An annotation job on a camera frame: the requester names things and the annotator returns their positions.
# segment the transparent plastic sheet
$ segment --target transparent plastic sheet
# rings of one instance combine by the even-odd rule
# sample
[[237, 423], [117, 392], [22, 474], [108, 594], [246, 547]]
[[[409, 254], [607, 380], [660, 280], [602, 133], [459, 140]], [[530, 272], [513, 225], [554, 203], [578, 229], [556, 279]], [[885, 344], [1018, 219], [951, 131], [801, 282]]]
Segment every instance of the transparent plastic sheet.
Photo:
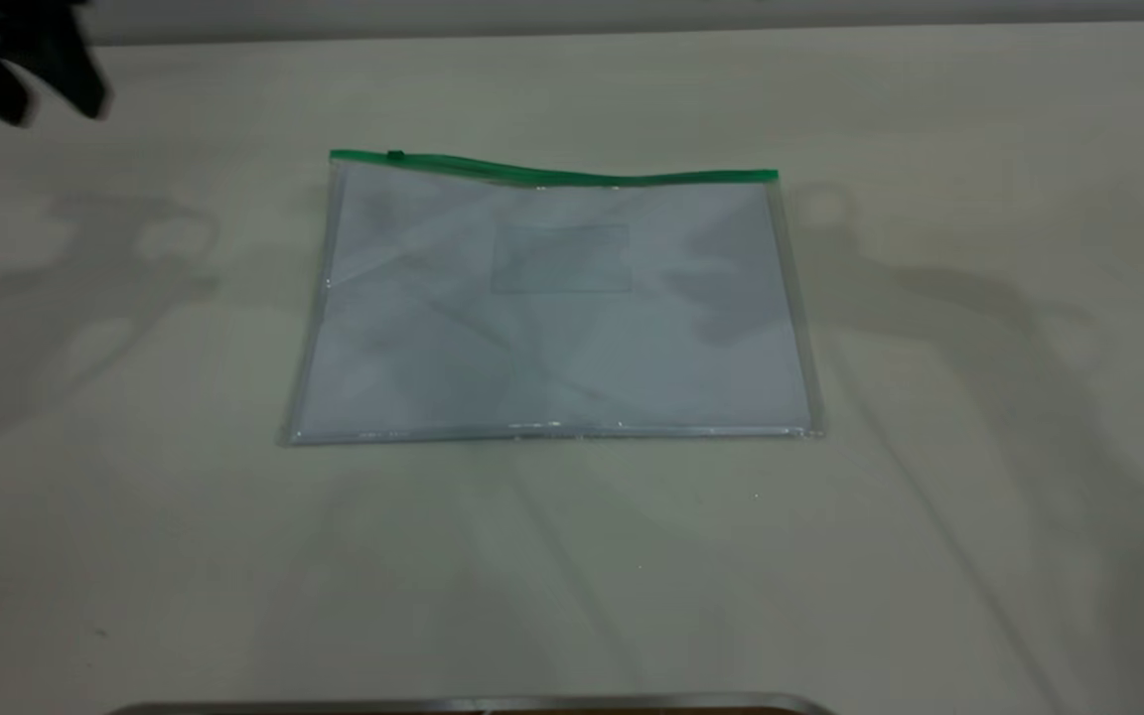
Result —
[[774, 172], [331, 164], [291, 444], [820, 434]]

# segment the green zipper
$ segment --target green zipper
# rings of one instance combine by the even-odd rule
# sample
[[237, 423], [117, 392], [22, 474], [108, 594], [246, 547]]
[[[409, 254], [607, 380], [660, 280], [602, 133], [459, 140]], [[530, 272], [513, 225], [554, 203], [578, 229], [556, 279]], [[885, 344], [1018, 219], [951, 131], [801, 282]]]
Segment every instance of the green zipper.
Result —
[[476, 180], [516, 185], [664, 185], [670, 183], [765, 183], [779, 180], [774, 169], [750, 169], [740, 172], [688, 172], [681, 175], [654, 175], [645, 177], [613, 177], [607, 175], [582, 175], [577, 172], [548, 172], [447, 157], [447, 154], [406, 154], [403, 151], [359, 151], [335, 149], [331, 160], [366, 161], [419, 172], [435, 172], [440, 175], [475, 177]]

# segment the white table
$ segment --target white table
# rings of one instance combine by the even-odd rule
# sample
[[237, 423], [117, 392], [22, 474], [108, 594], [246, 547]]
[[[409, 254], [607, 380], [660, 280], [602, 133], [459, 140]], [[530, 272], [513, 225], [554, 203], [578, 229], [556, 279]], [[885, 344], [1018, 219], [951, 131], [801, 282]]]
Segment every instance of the white table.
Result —
[[[1144, 714], [1144, 24], [101, 58], [0, 126], [1, 714]], [[829, 435], [278, 447], [340, 146], [778, 167]]]

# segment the table surface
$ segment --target table surface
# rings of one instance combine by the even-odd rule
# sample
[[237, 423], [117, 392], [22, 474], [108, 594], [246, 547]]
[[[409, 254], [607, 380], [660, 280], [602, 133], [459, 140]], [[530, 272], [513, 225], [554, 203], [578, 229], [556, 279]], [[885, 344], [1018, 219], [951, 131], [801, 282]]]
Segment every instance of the table surface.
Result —
[[[1144, 24], [101, 59], [0, 126], [1, 714], [1144, 714]], [[280, 447], [342, 146], [777, 167], [829, 434]]]

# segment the wall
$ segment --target wall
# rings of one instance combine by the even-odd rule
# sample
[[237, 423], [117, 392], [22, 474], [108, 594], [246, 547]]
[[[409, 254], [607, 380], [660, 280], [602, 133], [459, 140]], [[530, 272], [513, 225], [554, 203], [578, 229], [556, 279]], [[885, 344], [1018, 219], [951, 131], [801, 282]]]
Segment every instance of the wall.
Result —
[[101, 43], [1144, 18], [1144, 0], [94, 0]]

